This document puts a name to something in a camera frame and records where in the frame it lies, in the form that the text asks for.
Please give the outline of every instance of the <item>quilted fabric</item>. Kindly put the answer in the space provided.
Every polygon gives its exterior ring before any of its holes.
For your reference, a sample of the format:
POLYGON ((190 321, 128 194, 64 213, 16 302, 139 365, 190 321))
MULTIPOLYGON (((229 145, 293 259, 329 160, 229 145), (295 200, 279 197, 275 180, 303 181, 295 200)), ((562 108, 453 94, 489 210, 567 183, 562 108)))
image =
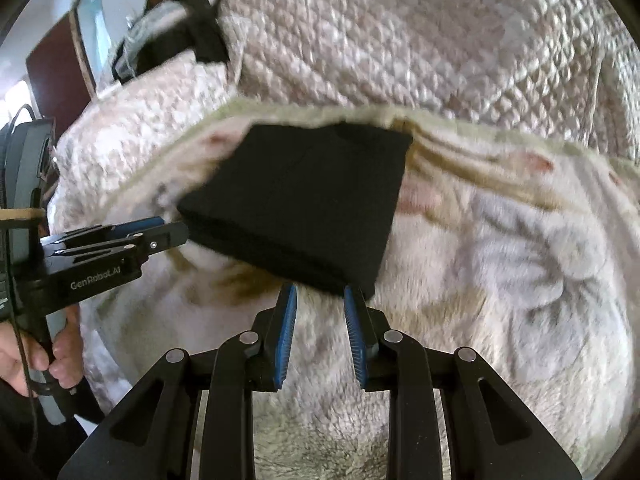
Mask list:
POLYGON ((638 156, 640 53, 607 0, 223 0, 239 91, 393 103, 638 156))

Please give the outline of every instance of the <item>floral blanket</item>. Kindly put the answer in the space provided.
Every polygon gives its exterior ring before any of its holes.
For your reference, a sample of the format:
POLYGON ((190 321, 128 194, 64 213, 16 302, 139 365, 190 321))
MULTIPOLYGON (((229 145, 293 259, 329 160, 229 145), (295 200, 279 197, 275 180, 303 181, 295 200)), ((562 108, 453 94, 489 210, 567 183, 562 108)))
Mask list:
MULTIPOLYGON (((52 228, 175 219, 178 197, 252 123, 341 120, 414 136, 370 306, 425 346, 475 348, 592 478, 638 410, 640 173, 628 160, 401 107, 233 100, 153 156, 127 139, 131 171, 122 170, 123 145, 84 170, 61 156, 52 228)), ((96 128, 82 142, 100 138, 96 128)), ((143 271, 81 305, 86 371, 105 409, 166 350, 205 351, 247 329, 281 283, 191 242, 143 271)), ((300 286, 287 381, 254 397, 257 477, 384 478, 387 425, 385 394, 361 392, 354 379, 341 300, 300 286)))

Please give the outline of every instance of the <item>metal rivet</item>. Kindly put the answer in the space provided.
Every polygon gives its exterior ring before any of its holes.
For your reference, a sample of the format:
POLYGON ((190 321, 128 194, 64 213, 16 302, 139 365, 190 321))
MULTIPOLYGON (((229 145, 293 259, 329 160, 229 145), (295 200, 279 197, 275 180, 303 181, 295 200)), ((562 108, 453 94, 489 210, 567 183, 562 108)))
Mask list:
POLYGON ((478 354, 476 354, 476 352, 473 349, 465 347, 458 350, 458 357, 460 357, 460 359, 462 359, 463 361, 472 363, 473 361, 476 360, 476 357, 478 357, 478 354))
POLYGON ((402 341, 402 334, 398 330, 387 330, 385 332, 385 341, 389 343, 399 343, 402 341))
POLYGON ((184 350, 174 348, 173 350, 169 350, 164 358, 170 363, 179 363, 184 359, 184 350))
POLYGON ((245 345, 252 345, 258 341, 259 336, 255 332, 242 332, 240 334, 240 342, 245 345))

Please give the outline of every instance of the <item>wire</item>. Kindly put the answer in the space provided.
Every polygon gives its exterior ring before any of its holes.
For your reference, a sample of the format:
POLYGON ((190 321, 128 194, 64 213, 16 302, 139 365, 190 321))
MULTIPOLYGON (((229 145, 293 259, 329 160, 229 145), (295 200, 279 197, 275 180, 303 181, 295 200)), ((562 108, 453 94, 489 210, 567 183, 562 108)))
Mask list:
MULTIPOLYGON (((9 124, 8 130, 4 137, 4 157, 2 161, 2 167, 0 168, 0 208, 6 208, 6 186, 5 186, 5 171, 6 171, 6 163, 7 163, 7 154, 10 139, 14 133, 15 123, 18 119, 18 116, 22 112, 22 110, 27 110, 29 115, 31 116, 31 120, 35 120, 35 114, 33 113, 33 109, 29 105, 23 105, 14 115, 14 118, 11 120, 9 124)), ((38 445, 38 413, 36 412, 36 403, 35 396, 33 395, 33 388, 31 387, 31 377, 29 375, 29 362, 27 361, 27 355, 24 351, 24 344, 22 343, 22 334, 20 333, 20 327, 18 327, 18 322, 16 319, 15 311, 16 311, 16 300, 15 300, 15 290, 14 290, 14 275, 11 270, 11 249, 10 249, 10 231, 9 229, 2 229, 0 235, 0 251, 2 253, 2 260, 4 261, 4 278, 6 283, 6 291, 7 291, 7 303, 9 306, 9 314, 11 319, 12 327, 14 328, 14 334, 16 342, 18 343, 18 351, 20 352, 20 360, 22 362, 22 371, 24 373, 24 380, 27 384, 27 393, 29 396, 29 404, 31 409, 31 443, 29 444, 29 456, 33 456, 36 451, 36 446, 38 445)))

